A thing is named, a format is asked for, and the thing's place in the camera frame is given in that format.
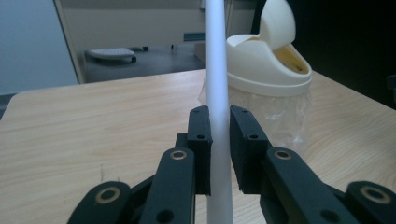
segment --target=white plastic tube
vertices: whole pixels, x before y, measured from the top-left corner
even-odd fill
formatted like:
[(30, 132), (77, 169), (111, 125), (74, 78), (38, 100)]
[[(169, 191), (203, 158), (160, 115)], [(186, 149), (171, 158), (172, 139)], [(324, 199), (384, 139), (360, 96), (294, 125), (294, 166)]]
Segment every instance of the white plastic tube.
[(207, 223), (233, 223), (224, 0), (206, 1), (206, 101), (213, 138)]

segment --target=wood grain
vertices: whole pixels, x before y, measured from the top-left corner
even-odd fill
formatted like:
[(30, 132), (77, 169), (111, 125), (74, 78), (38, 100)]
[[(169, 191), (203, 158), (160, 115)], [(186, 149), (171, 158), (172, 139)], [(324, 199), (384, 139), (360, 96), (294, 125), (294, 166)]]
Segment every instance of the wood grain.
[[(66, 223), (92, 187), (136, 185), (153, 175), (177, 133), (187, 131), (205, 70), (16, 95), (0, 121), (0, 220)], [(370, 180), (396, 190), (396, 113), (314, 74), (305, 160), (344, 190)], [(235, 223), (264, 223), (259, 197), (238, 191)], [(205, 223), (205, 196), (196, 223)]]

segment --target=dark background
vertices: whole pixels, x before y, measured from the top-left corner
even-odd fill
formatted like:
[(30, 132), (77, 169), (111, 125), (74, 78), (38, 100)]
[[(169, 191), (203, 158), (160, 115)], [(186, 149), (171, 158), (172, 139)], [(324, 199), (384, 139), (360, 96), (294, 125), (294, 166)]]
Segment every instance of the dark background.
[[(396, 108), (387, 76), (396, 74), (396, 7), (390, 0), (288, 0), (296, 20), (293, 46), (312, 68)], [(259, 0), (257, 34), (265, 0)]]

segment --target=white wall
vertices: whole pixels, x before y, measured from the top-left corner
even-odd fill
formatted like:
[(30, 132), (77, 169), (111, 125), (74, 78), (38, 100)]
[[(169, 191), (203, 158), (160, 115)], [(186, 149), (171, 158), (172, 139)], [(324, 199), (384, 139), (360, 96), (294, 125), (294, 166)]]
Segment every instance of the white wall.
[(52, 0), (0, 0), (0, 95), (78, 84)]

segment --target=clear plastic bag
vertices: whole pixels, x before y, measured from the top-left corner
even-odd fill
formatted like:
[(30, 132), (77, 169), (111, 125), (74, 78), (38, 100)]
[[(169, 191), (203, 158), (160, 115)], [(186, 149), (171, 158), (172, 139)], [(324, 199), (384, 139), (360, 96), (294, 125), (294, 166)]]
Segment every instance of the clear plastic bag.
[[(273, 97), (229, 87), (230, 105), (250, 110), (274, 147), (285, 147), (304, 155), (308, 147), (310, 91), (289, 97)], [(199, 96), (206, 104), (205, 84)]]

